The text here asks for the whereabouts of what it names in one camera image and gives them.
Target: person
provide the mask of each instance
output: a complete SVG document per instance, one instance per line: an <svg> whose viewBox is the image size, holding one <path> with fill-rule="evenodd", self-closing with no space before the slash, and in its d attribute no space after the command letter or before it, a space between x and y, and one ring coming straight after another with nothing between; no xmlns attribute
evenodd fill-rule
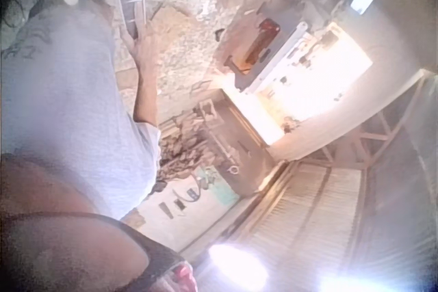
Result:
<svg viewBox="0 0 438 292"><path fill-rule="evenodd" d="M178 254L119 221L159 158L157 33L136 6L131 117L114 40L90 0L37 13L1 58L1 281L6 291L196 291Z"/></svg>

